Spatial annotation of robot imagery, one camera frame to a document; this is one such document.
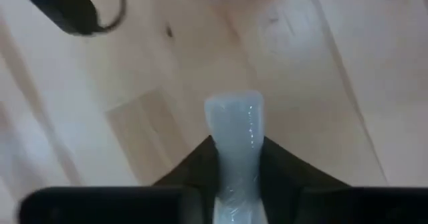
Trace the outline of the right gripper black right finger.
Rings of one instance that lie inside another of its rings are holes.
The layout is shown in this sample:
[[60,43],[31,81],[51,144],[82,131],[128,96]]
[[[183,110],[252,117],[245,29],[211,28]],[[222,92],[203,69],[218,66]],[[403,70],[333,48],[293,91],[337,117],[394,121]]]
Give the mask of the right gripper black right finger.
[[259,189],[269,224],[428,224],[428,187],[353,187],[269,138]]

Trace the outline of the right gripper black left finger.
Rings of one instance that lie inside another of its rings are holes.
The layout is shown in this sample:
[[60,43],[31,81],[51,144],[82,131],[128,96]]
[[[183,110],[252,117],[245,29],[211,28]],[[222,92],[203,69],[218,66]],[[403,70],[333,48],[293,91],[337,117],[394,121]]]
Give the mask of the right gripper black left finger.
[[26,196],[18,224],[213,224],[218,152],[208,136],[149,186],[48,187]]

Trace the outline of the white gauze roll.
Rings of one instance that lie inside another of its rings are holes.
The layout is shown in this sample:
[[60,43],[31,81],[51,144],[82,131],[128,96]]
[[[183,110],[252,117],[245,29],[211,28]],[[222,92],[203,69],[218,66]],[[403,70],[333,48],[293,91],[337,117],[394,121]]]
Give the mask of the white gauze roll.
[[219,164],[213,224],[267,224],[259,190],[263,96],[254,90],[212,96],[205,115]]

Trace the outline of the dark blue tape roll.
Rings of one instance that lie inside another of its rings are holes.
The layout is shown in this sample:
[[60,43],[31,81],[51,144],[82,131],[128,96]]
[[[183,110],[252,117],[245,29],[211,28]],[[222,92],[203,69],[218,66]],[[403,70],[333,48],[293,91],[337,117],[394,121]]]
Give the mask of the dark blue tape roll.
[[126,16],[127,0],[120,0],[118,15],[108,25],[101,25],[91,0],[30,0],[63,32],[70,35],[92,36],[114,31]]

